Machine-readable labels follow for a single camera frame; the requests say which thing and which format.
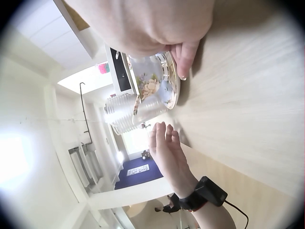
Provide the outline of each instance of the light wood tabletop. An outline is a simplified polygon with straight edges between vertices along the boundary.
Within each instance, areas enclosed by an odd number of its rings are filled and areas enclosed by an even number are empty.
[[[304,198],[303,32],[280,6],[217,1],[177,106],[152,121],[207,156],[198,166],[247,211],[248,228],[278,228],[283,209]]]

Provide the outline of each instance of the clear plastic cup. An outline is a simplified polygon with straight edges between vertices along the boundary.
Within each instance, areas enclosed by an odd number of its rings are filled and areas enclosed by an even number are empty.
[[[141,128],[141,124],[167,111],[158,95],[153,94],[139,104],[138,113],[132,123],[136,94],[122,94],[106,101],[105,121],[112,125],[117,135]]]

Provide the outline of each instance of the wrist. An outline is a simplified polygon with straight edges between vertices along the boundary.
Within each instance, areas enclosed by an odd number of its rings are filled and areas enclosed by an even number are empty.
[[[171,184],[174,192],[180,199],[184,199],[193,193],[198,180],[194,177],[191,171],[183,173],[177,184]]]

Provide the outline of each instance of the teacup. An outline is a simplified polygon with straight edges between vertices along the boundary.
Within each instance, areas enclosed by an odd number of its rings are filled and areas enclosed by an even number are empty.
[[[132,58],[127,56],[131,76],[135,82],[135,89],[139,95],[140,102],[148,96],[156,93],[164,77],[165,56],[161,53],[143,58]]]

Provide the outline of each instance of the black microwave door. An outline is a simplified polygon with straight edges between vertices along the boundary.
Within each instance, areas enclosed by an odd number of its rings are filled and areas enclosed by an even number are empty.
[[[121,53],[119,53],[119,58],[116,59],[115,57],[117,51],[112,48],[110,48],[110,50],[121,92],[131,89],[130,82],[128,80],[127,73],[123,64]]]

